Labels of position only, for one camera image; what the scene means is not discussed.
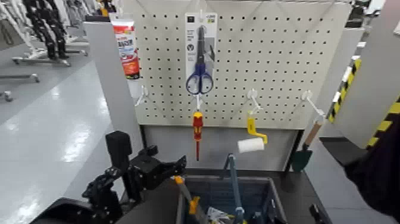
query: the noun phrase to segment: screwdriver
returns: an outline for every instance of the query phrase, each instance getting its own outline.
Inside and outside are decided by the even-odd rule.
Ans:
[[[196,142],[196,161],[199,161],[202,127],[203,127],[203,114],[200,111],[196,111],[193,114],[193,129],[194,129],[193,137]]]

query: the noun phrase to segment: scissors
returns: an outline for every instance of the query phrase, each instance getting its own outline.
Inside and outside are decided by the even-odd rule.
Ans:
[[[206,94],[212,90],[214,81],[210,74],[207,73],[204,61],[205,41],[204,27],[198,29],[199,38],[197,41],[197,60],[195,72],[189,76],[186,81],[186,90],[191,94]]]

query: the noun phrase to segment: gray wall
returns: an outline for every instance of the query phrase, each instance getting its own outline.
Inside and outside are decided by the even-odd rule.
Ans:
[[[296,136],[295,130],[259,129],[257,132],[268,136],[264,151],[239,154],[238,140],[254,138],[247,134],[247,129],[204,127],[200,161],[196,161],[192,127],[146,126],[145,132],[148,145],[158,145],[157,158],[161,161],[174,161],[186,155],[187,167],[209,169],[221,169],[228,153],[234,153],[238,169],[283,170]]]
[[[386,1],[361,54],[357,72],[335,126],[350,141],[364,148],[390,106],[400,94],[400,36],[393,30],[400,20],[400,1]]]

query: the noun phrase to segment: black counter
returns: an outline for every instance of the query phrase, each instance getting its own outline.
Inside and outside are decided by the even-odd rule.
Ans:
[[[219,175],[221,170],[187,169],[186,174],[192,175]],[[326,214],[320,199],[310,180],[304,172],[283,172],[238,170],[237,175],[269,177],[274,180],[280,201],[290,224],[314,224],[308,208],[311,204],[319,206]],[[167,180],[154,191],[146,191],[146,202],[135,207],[123,216],[117,224],[146,223],[146,224],[174,224],[179,190],[174,181]]]

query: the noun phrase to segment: white roller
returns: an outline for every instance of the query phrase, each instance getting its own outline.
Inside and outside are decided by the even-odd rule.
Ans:
[[[264,150],[264,142],[262,138],[251,138],[237,142],[239,153],[248,153],[253,151]]]

